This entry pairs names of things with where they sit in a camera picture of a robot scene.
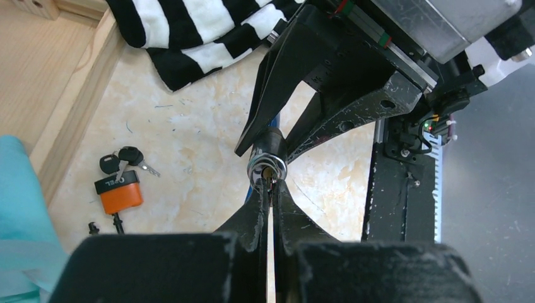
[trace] black tube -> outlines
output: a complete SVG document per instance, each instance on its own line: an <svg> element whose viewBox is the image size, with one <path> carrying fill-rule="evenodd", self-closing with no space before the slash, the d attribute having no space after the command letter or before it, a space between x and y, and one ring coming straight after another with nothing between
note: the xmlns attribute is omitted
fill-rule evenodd
<svg viewBox="0 0 535 303"><path fill-rule="evenodd" d="M124 229L122 229L122 220L119 218L119 213L114 213L114 225L119 235L124 235Z"/></svg>

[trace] white plastic part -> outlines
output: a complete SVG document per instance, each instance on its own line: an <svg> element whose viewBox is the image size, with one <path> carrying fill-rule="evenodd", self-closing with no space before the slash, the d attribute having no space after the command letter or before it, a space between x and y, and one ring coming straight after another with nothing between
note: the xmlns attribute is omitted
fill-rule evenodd
<svg viewBox="0 0 535 303"><path fill-rule="evenodd" d="M487 87L491 87L502 81L505 77L523 68L526 64L535 64L535 56L531 56L521 62L515 62L511 59L507 61L501 60L494 48L484 37L470 45L466 49L466 54L472 67L480 64L483 65L485 74L480 76L479 80Z"/></svg>

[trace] turquoise fabric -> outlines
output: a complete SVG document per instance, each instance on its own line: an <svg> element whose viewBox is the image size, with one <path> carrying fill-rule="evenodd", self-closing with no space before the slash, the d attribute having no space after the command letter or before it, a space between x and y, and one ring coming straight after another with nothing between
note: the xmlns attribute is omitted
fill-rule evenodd
<svg viewBox="0 0 535 303"><path fill-rule="evenodd" d="M22 142L0 136L0 302L45 302L67 258Z"/></svg>

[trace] screw hole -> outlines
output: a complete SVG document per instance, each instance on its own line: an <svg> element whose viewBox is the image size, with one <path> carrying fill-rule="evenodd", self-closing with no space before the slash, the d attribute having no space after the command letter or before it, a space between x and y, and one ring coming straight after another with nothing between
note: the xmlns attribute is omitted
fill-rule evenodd
<svg viewBox="0 0 535 303"><path fill-rule="evenodd" d="M340 123L340 125L338 127L340 128L341 131L343 131L345 133L345 132L355 128L355 125L351 121L346 121L346 122Z"/></svg>
<svg viewBox="0 0 535 303"><path fill-rule="evenodd" d="M382 100L381 101L381 106L383 106L383 108L385 108L385 109L395 109L396 108L396 105L394 104L394 102L392 102L390 100Z"/></svg>

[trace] metal cylinder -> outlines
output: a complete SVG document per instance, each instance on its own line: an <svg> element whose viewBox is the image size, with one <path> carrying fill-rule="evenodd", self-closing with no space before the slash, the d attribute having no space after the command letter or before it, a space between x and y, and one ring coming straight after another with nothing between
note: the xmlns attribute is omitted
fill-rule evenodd
<svg viewBox="0 0 535 303"><path fill-rule="evenodd" d="M267 177L265 170L271 174L274 182L284 180L288 175L287 163L288 148L283 134L278 128L267 128L259 139L253 144L247 174L251 186L262 177Z"/></svg>

